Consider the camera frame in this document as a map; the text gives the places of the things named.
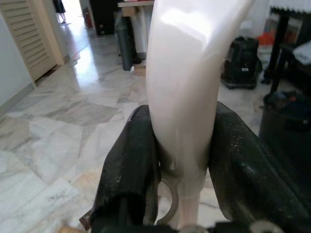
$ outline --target louvered door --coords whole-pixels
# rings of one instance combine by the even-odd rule
[[[3,18],[35,81],[56,65],[33,0],[0,0]]]

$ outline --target curved white plastic piece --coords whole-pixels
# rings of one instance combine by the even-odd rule
[[[221,67],[252,2],[155,1],[147,53],[147,93],[162,150],[162,168],[180,178],[181,225],[196,223]]]

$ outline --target red fire extinguisher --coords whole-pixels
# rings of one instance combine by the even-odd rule
[[[92,28],[93,25],[92,25],[91,15],[90,15],[87,7],[83,9],[83,17],[84,17],[84,21],[86,23],[86,26],[88,28]]]

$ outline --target black bag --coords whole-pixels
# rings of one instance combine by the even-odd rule
[[[222,72],[222,83],[229,89],[256,87],[262,70],[258,47],[258,40],[252,38],[239,37],[233,41]]]

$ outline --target white cloth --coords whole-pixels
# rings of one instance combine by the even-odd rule
[[[311,0],[271,0],[270,5],[284,10],[311,13]]]
[[[304,65],[311,64],[311,41],[294,50],[295,58]]]

